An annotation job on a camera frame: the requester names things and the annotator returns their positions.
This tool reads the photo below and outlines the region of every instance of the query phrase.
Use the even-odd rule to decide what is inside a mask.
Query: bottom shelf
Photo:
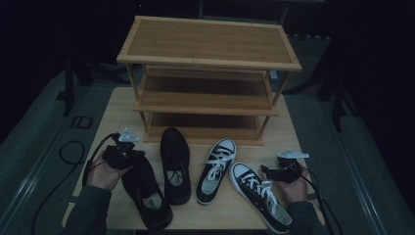
[[[144,142],[160,143],[168,127],[176,127],[189,144],[215,144],[223,138],[237,145],[263,145],[259,120],[253,116],[187,115],[152,113]]]

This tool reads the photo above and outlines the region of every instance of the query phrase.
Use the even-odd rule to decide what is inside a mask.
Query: gray floor
[[[292,77],[287,88],[310,78],[328,43],[311,38],[290,40],[303,71]],[[319,102],[315,97],[319,85],[285,98],[301,148],[311,156],[307,165],[317,175],[320,191],[344,233],[415,234],[414,217],[399,195],[366,126],[346,109],[343,131],[338,132],[331,123],[332,102]],[[76,84],[75,107],[69,117],[63,117],[65,104],[55,100],[59,91],[64,90],[61,74],[33,102],[0,146],[0,234],[30,233],[39,205],[73,168],[59,157],[60,148],[78,140],[85,146],[85,155],[88,153],[116,86],[119,84],[102,79],[97,79],[92,87]],[[70,128],[74,117],[93,118],[91,128]],[[66,160],[76,162],[81,155],[80,145],[69,144],[62,154]],[[36,234],[58,234],[62,230],[62,217],[68,202],[73,201],[71,193],[80,171],[78,166],[46,201],[35,223]],[[109,234],[132,234],[132,231],[110,230]]]

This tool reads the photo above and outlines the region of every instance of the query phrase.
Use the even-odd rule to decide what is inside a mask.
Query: white shoelace
[[[207,180],[214,180],[219,178],[222,174],[222,171],[226,168],[226,163],[234,159],[232,152],[226,149],[218,149],[217,154],[211,154],[216,158],[216,160],[208,160],[206,164],[214,165],[214,167],[208,172]]]
[[[249,185],[247,186],[250,186],[251,190],[256,192],[261,198],[266,199],[266,204],[271,209],[271,213],[275,214],[277,211],[278,202],[271,191],[272,181],[263,180],[261,183],[259,183],[259,181],[255,179],[255,174],[253,173],[247,174],[241,180],[243,183],[246,183],[248,180]]]

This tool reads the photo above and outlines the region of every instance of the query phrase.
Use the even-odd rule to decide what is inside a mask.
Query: shoe
[[[196,189],[198,203],[207,206],[213,203],[223,176],[236,156],[236,145],[231,139],[219,140],[210,150],[206,165]]]
[[[189,146],[179,130],[170,127],[164,131],[160,152],[165,199],[171,205],[183,205],[189,201],[192,188],[189,176]]]
[[[173,212],[156,181],[150,162],[142,151],[132,158],[133,168],[122,176],[122,185],[134,201],[144,225],[149,230],[162,230],[173,219]]]
[[[229,177],[236,191],[259,211],[268,228],[278,234],[286,233],[293,221],[271,191],[272,181],[262,180],[245,164],[232,164]]]

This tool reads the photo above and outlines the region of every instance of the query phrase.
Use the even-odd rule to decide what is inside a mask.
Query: forearm
[[[290,227],[292,235],[328,234],[318,219],[312,203],[307,201],[292,203],[288,207],[288,213],[293,218]]]
[[[111,195],[108,190],[84,186],[62,234],[106,234]]]

